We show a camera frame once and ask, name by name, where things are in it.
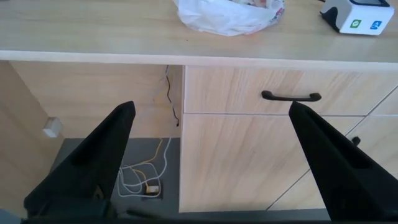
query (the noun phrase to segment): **wood grain surface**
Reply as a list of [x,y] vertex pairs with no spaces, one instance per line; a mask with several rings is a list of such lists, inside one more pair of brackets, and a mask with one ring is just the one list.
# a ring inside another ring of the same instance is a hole
[[48,116],[8,62],[0,61],[0,208],[26,217],[25,197],[50,172],[63,136],[48,138]]
[[398,115],[398,89],[395,89],[371,114]]
[[[398,117],[369,116],[347,135],[359,136],[359,148],[398,177]],[[324,208],[315,179],[311,172],[301,178],[270,210]]]
[[187,67],[186,113],[287,114],[291,101],[319,93],[322,99],[305,103],[320,114],[366,115],[398,85],[395,73],[326,70],[274,70],[247,67]]
[[189,29],[169,0],[1,1],[0,58],[398,70],[397,14],[379,37],[341,35],[321,18],[322,2],[285,4],[275,26],[224,37]]
[[265,210],[308,164],[288,116],[185,114],[180,170],[180,212]]
[[[134,101],[130,137],[180,137],[167,99],[165,65],[13,62],[49,116],[59,117],[66,138],[85,138],[120,103]],[[170,74],[170,98],[181,118],[182,71]]]

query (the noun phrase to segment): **drawer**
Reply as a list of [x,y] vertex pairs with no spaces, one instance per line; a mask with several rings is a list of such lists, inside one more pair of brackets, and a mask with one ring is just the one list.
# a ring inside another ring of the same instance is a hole
[[395,89],[372,112],[372,115],[397,115],[398,114],[398,89]]
[[368,114],[398,84],[391,73],[273,70],[267,68],[187,67],[186,113],[287,114],[291,101],[262,98],[275,96],[322,99],[304,103],[320,114]]
[[[309,169],[288,116],[183,118],[180,212],[265,210]],[[326,118],[342,133],[360,119]]]
[[[348,135],[361,138],[359,148],[398,178],[398,117],[369,116]],[[270,210],[325,208],[311,172],[305,174]]]

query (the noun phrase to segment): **plastic bag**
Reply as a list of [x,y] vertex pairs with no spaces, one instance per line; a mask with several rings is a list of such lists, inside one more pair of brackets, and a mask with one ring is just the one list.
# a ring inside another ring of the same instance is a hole
[[[260,6],[247,2],[259,2]],[[274,25],[285,10],[284,0],[174,0],[174,3],[178,16],[188,27],[226,36],[252,34]]]

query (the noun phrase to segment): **blue button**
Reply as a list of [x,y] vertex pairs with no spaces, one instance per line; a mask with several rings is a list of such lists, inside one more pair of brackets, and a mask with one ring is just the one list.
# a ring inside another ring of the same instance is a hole
[[378,29],[381,26],[381,21],[374,21],[371,29]]

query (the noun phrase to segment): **drawer handle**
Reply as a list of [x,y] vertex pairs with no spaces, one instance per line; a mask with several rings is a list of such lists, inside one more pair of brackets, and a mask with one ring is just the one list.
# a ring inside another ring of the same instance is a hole
[[354,146],[358,146],[361,143],[361,139],[359,137],[354,137],[351,141],[354,143]]
[[261,95],[266,100],[273,101],[301,101],[301,102],[318,102],[322,99],[321,94],[319,93],[311,93],[309,98],[290,98],[290,97],[281,97],[275,96],[271,91],[264,90],[261,92]]

